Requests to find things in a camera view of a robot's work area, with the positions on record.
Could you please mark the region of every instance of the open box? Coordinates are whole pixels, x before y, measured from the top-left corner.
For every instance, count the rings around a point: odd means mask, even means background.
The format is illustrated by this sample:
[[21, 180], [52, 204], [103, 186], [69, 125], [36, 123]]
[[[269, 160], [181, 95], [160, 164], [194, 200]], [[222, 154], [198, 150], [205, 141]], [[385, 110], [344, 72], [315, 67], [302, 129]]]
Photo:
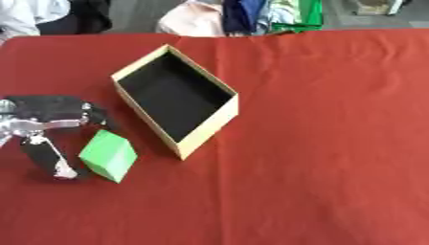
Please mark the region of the open box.
[[238, 94], [170, 45], [112, 75], [120, 96], [182, 160], [238, 114]]

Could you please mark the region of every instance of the red tablecloth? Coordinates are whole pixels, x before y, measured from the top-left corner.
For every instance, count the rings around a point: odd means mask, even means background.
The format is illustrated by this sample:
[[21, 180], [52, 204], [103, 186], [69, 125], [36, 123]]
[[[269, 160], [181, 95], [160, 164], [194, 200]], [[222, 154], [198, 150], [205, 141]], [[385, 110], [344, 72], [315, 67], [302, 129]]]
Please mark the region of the red tablecloth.
[[[164, 43], [240, 95], [240, 115], [185, 162], [109, 79]], [[429, 244], [428, 64], [428, 30], [16, 38], [0, 49], [0, 95], [98, 102], [140, 159], [119, 185], [59, 183], [7, 144], [0, 243]], [[78, 154], [95, 130], [55, 139]]]

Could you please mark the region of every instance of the floor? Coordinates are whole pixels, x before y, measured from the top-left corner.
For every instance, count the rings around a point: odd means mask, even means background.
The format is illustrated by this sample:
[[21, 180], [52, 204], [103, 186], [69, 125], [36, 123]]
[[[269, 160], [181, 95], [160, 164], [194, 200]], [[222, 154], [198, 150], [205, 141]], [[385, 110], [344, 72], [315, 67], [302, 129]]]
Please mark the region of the floor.
[[[429, 1], [414, 0], [395, 16], [357, 16], [353, 0], [322, 0], [325, 29], [429, 28]], [[152, 33], [167, 11], [183, 0], [113, 0], [113, 33]]]

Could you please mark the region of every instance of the green object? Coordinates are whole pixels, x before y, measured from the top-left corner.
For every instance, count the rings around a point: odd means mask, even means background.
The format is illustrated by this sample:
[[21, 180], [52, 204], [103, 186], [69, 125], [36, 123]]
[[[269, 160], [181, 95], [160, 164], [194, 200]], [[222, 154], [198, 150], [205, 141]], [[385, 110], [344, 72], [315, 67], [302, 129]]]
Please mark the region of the green object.
[[137, 154], [127, 139], [100, 130], [79, 157], [94, 172], [120, 183], [137, 159]]
[[269, 32], [281, 33], [293, 31], [295, 33], [301, 33], [304, 31], [321, 30], [324, 24], [324, 17], [322, 15], [322, 0], [300, 0], [299, 6], [302, 19], [301, 23], [272, 23]]

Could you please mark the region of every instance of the green foam block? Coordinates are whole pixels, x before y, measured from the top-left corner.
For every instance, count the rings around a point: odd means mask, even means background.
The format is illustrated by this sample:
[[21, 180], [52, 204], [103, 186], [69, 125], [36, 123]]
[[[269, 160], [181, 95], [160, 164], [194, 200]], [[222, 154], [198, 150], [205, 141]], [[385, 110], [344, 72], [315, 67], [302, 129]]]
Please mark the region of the green foam block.
[[94, 172], [120, 183], [137, 159], [129, 141], [106, 130], [100, 130], [79, 157]]

